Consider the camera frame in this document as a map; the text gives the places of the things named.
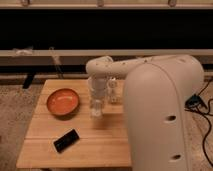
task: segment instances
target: hole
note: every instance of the hole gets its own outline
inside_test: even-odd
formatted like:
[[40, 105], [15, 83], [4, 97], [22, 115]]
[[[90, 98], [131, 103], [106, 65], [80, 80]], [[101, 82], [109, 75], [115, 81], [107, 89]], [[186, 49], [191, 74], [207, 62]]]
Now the hole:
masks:
[[171, 116], [166, 117], [166, 121], [169, 121], [169, 122], [174, 121], [175, 119], [176, 119], [175, 115], [171, 115]]
[[180, 158], [181, 158], [181, 155], [177, 154], [177, 155], [174, 155], [174, 156], [171, 157], [171, 161], [174, 162], [174, 161], [180, 160]]

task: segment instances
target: bowl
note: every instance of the bowl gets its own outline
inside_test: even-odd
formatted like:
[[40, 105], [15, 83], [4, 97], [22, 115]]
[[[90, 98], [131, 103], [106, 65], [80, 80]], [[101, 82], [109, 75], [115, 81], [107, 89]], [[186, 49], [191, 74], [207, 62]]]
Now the bowl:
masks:
[[79, 105], [78, 94], [69, 88], [54, 91], [47, 99], [47, 108], [57, 116], [71, 114]]

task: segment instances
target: black phone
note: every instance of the black phone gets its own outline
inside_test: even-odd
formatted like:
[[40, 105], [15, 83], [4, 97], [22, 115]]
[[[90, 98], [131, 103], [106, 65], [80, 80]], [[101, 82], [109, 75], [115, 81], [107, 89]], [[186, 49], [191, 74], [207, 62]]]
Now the black phone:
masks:
[[57, 152], [61, 153], [65, 148], [71, 144], [74, 144], [78, 139], [78, 133], [75, 131], [75, 129], [73, 129], [58, 140], [54, 141], [54, 146]]

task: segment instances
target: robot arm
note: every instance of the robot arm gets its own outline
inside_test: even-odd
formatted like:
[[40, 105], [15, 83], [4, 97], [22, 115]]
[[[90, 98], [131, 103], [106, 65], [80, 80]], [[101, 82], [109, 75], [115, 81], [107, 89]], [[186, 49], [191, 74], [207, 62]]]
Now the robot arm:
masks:
[[[191, 171], [185, 101], [202, 86], [204, 71], [189, 55], [113, 62], [89, 61], [93, 100], [103, 100], [110, 76], [126, 77], [123, 107], [133, 171]], [[92, 111], [101, 115], [101, 106]]]

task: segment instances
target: floor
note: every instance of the floor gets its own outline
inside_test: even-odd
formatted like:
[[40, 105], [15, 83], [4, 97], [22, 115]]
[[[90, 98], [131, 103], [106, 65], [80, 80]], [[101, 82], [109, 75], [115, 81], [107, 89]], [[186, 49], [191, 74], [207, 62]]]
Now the floor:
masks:
[[[45, 79], [35, 80], [29, 89], [22, 89], [24, 76], [20, 79], [0, 79], [0, 171], [24, 171], [16, 169], [16, 161], [21, 150], [33, 110]], [[202, 97], [209, 99], [213, 94], [213, 84], [204, 91]], [[206, 121], [198, 115], [187, 114], [189, 142], [193, 171], [210, 171], [212, 168], [203, 156], [201, 141], [207, 130]], [[213, 154], [213, 133], [208, 138], [207, 150]], [[70, 171], [131, 171], [131, 168], [90, 168], [69, 169]]]

